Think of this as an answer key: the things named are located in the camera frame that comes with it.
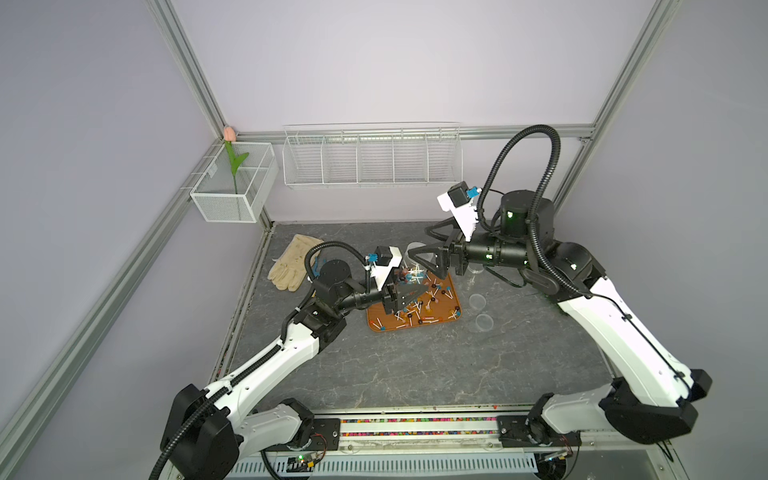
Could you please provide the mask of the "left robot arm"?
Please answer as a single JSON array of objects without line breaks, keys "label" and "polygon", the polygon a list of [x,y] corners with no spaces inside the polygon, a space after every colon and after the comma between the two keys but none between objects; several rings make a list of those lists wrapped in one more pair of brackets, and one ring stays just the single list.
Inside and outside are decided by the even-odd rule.
[{"label": "left robot arm", "polygon": [[347,315],[381,305],[404,310],[427,288],[410,283],[396,247],[364,255],[341,241],[311,246],[303,259],[310,289],[279,336],[242,366],[209,385],[189,384],[173,399],[150,478],[171,464],[185,479],[223,479],[243,457],[276,445],[310,444],[313,413],[289,398],[257,412],[290,373],[316,357],[347,325]]}]

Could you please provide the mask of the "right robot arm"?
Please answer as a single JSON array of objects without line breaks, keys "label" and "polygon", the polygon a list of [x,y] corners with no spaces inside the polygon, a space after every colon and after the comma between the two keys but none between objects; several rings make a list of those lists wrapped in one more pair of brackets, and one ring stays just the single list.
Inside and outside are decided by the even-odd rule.
[{"label": "right robot arm", "polygon": [[[541,134],[550,141],[549,159],[535,190],[502,195],[493,218],[485,202],[512,148]],[[632,312],[584,246],[554,236],[554,205],[544,196],[558,165],[559,133],[533,125],[502,148],[484,185],[452,186],[438,198],[450,218],[426,228],[433,243],[410,251],[413,261],[443,278],[480,265],[518,271],[524,284],[541,292],[575,320],[617,370],[598,388],[575,394],[543,394],[529,410],[521,435],[534,445],[586,431],[611,431],[644,445],[689,434],[698,417],[694,404],[707,396],[712,379],[672,355]]]}]

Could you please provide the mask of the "clear plastic jar lid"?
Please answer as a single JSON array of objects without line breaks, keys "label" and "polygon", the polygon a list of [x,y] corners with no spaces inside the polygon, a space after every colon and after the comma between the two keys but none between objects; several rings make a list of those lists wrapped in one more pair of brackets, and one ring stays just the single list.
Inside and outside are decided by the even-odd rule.
[{"label": "clear plastic jar lid", "polygon": [[468,301],[470,307],[476,311],[482,311],[487,305],[486,298],[478,293],[471,294]]}]

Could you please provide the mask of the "clear jar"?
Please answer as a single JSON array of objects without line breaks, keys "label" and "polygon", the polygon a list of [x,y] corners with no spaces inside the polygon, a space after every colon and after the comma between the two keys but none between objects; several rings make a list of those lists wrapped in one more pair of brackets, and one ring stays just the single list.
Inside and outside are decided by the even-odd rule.
[{"label": "clear jar", "polygon": [[421,285],[427,278],[427,271],[419,264],[403,266],[398,270],[397,279],[400,283]]},{"label": "clear jar", "polygon": [[476,333],[489,332],[494,328],[494,319],[486,313],[478,314],[471,327],[472,331]]}]

